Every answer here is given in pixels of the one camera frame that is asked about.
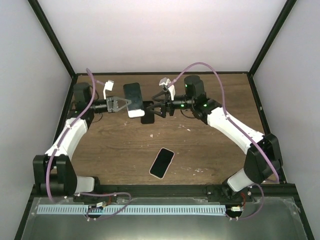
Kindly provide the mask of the black phone case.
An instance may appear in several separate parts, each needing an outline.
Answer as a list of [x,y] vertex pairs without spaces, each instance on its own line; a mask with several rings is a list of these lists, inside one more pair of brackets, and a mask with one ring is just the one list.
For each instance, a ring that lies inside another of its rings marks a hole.
[[147,107],[152,106],[153,101],[143,101],[144,116],[140,118],[140,123],[142,125],[153,124],[155,122],[155,115],[147,110]]

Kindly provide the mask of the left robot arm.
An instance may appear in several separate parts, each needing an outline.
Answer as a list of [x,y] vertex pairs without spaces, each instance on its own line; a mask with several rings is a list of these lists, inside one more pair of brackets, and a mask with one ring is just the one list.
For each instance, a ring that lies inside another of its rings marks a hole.
[[94,98],[96,89],[87,82],[73,87],[73,101],[63,130],[53,145],[43,155],[33,159],[35,191],[39,195],[70,196],[84,193],[91,202],[97,202],[102,189],[99,179],[93,176],[78,176],[71,160],[84,134],[89,130],[96,114],[116,113],[122,108],[121,97],[104,95]]

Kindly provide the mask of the black phone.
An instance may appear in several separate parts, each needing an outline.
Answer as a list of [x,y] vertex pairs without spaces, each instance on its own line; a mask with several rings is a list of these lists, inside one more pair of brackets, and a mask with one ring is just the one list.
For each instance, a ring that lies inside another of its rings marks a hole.
[[128,83],[123,86],[124,98],[130,100],[127,106],[129,118],[140,118],[145,115],[141,86],[138,82]]

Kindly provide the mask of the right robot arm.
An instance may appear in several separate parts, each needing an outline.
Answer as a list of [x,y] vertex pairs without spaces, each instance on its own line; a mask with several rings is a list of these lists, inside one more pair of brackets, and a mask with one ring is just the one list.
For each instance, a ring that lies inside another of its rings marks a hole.
[[198,75],[184,78],[183,95],[175,93],[175,86],[166,77],[159,85],[162,91],[152,97],[154,103],[144,103],[147,114],[165,118],[173,116],[175,110],[190,110],[195,119],[220,131],[245,154],[243,168],[222,183],[225,200],[236,200],[244,188],[261,184],[271,175],[279,177],[283,160],[278,138],[272,133],[264,134],[248,127],[228,113],[221,103],[207,97],[204,83]]

